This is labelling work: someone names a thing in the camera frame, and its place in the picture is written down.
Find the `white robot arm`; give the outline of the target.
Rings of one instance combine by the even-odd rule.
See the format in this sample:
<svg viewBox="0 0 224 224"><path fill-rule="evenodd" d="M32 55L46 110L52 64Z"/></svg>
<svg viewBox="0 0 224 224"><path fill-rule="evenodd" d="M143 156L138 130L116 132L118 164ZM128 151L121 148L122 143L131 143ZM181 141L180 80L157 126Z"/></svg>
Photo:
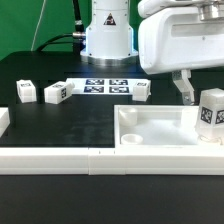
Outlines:
<svg viewBox="0 0 224 224"><path fill-rule="evenodd" d="M129 0L92 0L81 58L101 66L138 60L149 75L171 72L186 104L194 102L192 69L224 66L224 0L141 0L138 33Z"/></svg>

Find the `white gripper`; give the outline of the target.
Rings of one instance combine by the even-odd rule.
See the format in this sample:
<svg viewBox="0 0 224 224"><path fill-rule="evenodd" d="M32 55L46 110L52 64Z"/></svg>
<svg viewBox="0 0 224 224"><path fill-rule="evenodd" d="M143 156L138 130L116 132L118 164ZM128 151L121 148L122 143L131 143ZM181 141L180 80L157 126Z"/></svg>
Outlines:
<svg viewBox="0 0 224 224"><path fill-rule="evenodd" d="M183 104L193 105L189 69L224 65L224 20L201 21L196 7L166 8L141 22L138 48L143 70L174 71L172 80Z"/></svg>

